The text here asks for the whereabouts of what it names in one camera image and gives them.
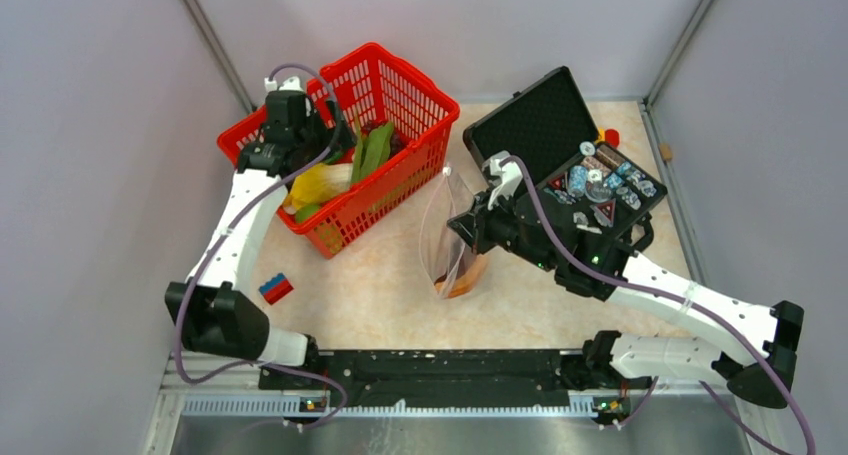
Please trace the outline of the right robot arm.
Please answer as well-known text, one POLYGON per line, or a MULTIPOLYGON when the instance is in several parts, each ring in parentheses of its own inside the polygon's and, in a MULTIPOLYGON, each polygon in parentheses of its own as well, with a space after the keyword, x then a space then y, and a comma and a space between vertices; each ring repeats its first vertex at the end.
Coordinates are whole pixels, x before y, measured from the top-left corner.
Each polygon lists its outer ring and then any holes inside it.
POLYGON ((758 406, 789 407, 803 309, 789 301, 746 303, 676 275, 643 254, 628 231, 614 235, 608 213, 556 202, 535 207, 529 196, 490 202, 481 193, 447 225, 477 254, 502 248, 552 272, 575 295, 652 314, 688 333, 662 338, 601 331, 584 343, 573 387, 689 379, 722 384, 758 406))

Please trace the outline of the clear zip top bag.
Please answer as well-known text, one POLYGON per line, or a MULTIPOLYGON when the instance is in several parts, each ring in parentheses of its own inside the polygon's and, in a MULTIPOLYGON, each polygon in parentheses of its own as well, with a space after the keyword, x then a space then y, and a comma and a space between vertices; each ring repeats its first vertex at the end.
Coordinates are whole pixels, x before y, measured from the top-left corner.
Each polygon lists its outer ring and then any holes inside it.
POLYGON ((422 268, 433 287, 444 275, 448 275, 449 280, 452 280, 463 257, 478 255, 448 227, 450 219, 471 207, 472 191, 454 168, 449 177, 443 176, 441 170, 435 182, 435 189, 424 210, 419 232, 422 268))

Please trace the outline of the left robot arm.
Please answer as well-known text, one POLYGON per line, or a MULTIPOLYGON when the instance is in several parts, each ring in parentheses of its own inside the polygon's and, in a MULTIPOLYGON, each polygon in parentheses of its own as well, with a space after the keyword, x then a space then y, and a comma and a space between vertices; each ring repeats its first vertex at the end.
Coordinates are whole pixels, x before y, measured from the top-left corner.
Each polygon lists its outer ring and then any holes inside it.
POLYGON ((340 130, 328 128, 301 89, 267 94, 256 140, 239 152, 227 204, 209 245, 183 282, 172 282, 165 303, 175 323, 174 353, 188 350, 282 365, 297 388, 319 379, 320 361, 308 336, 274 327, 248 296, 261 244, 287 186, 322 160, 340 130))

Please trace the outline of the orange toy steak slice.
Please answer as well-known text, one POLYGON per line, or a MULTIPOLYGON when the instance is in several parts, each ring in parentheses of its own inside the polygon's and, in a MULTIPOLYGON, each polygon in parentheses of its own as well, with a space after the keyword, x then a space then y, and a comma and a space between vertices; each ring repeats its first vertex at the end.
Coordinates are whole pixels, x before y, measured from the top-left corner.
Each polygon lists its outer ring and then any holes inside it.
POLYGON ((452 280, 448 275, 440 277, 434 288, 441 298, 456 298, 471 292, 479 283, 488 267, 486 255, 463 257, 452 280))

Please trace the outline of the red plastic shopping basket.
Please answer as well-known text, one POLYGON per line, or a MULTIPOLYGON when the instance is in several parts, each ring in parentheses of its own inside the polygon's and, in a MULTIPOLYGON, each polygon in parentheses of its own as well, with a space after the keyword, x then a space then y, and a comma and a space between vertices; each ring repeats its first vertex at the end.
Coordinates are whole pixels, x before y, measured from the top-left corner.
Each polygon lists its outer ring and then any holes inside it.
POLYGON ((369 42, 266 99, 218 146, 236 174, 220 230, 278 216, 325 257, 350 245, 442 168, 458 104, 419 69, 369 42))

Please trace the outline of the black poker chip case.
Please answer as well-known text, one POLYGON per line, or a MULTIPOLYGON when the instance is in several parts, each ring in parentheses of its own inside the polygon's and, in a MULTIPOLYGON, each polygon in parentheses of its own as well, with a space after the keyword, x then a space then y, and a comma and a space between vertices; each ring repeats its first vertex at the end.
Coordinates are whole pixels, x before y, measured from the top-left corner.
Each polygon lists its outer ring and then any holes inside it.
POLYGON ((526 164, 561 240, 585 248, 591 230, 638 251, 654 241, 652 210, 667 188, 607 141, 566 66, 472 123, 463 142, 478 164, 506 152, 526 164))

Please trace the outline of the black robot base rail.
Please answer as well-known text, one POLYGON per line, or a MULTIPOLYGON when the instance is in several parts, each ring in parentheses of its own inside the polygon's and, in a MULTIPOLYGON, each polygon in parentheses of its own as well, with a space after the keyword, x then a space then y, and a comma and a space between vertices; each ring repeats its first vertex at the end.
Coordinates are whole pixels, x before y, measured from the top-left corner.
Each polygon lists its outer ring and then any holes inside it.
POLYGON ((560 349, 337 350, 320 353, 312 369, 342 385, 351 407, 559 407, 573 392, 650 385, 560 349))

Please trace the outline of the yellow toy corn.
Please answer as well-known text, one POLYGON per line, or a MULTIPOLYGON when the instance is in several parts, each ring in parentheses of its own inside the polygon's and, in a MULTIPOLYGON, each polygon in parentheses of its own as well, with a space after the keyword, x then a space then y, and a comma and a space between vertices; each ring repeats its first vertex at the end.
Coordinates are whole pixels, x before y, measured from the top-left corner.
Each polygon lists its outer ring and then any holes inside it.
POLYGON ((294 214, 308 205, 322 205, 351 187, 352 163, 318 163, 297 176, 281 207, 294 214))

